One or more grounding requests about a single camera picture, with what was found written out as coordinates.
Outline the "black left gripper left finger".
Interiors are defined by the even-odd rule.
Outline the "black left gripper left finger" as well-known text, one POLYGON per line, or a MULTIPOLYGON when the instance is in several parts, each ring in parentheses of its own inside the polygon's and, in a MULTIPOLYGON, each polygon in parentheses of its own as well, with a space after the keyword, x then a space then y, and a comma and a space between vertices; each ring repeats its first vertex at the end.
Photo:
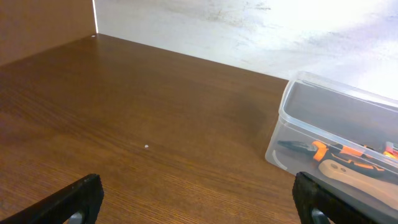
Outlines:
POLYGON ((1 224, 64 223, 78 215, 79 223, 97 221, 104 190, 98 174, 88 174, 43 200, 1 220, 1 224))

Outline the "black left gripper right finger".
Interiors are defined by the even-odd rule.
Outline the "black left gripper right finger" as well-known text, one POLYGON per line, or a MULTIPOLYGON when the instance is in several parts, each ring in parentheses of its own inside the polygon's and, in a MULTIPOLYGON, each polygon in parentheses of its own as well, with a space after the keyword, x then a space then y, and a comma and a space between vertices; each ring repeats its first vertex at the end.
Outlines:
POLYGON ((371 207, 307 172, 296 174, 292 196, 301 224, 377 222, 371 207))

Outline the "orange black long-nose pliers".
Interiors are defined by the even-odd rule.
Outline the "orange black long-nose pliers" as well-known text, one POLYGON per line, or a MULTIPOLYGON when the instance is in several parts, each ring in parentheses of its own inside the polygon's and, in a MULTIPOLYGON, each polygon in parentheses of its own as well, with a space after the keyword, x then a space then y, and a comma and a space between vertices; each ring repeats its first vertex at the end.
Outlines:
POLYGON ((277 143, 287 149, 305 154, 317 163, 330 159, 369 177, 382 177, 387 173, 385 168, 373 162, 373 157, 342 144, 325 144, 321 141, 314 141, 309 144, 300 141, 281 140, 277 143))

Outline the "clear plastic container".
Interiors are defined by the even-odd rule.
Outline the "clear plastic container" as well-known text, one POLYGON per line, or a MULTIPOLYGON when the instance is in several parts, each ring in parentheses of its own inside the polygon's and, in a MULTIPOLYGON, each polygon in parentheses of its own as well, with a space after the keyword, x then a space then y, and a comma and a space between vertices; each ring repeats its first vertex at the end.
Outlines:
POLYGON ((305 154, 278 145, 278 141, 342 144, 373 157, 387 170, 377 180, 397 185, 397 160, 383 154, 387 141, 397 143, 397 102, 368 91, 310 73, 288 82, 279 106, 279 116, 266 159, 296 176, 307 172, 356 198, 371 211, 376 223, 396 223, 397 210, 348 184, 331 179, 319 163, 305 154))

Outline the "orange scraper wooden handle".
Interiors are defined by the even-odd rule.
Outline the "orange scraper wooden handle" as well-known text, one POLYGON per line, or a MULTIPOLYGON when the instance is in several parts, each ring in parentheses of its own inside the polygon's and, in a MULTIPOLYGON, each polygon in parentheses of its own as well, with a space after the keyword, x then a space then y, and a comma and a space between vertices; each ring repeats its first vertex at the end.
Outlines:
POLYGON ((330 159, 318 167, 323 175, 359 189, 397 210, 397 185, 360 174, 330 159))

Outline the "clear box of coloured bits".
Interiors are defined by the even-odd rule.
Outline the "clear box of coloured bits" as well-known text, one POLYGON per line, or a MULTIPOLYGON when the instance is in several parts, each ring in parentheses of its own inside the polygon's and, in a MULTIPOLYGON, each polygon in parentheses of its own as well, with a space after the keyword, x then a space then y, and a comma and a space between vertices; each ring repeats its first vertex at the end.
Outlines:
POLYGON ((384 145, 383 154, 387 157, 397 160, 398 157, 398 145, 397 143, 387 141, 384 145))

